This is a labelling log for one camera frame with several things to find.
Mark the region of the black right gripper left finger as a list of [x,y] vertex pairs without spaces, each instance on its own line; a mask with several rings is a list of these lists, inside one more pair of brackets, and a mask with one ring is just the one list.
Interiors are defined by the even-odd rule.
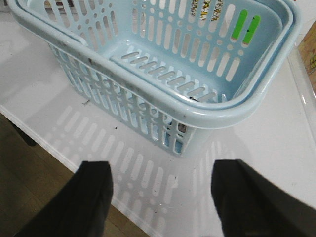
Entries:
[[17,237],[101,237],[113,197],[109,162],[83,161]]

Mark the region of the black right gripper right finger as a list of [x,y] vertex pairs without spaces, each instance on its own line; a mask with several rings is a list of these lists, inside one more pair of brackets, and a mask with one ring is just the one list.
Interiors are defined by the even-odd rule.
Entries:
[[226,237],[316,235],[316,210],[240,159],[215,161],[211,194]]

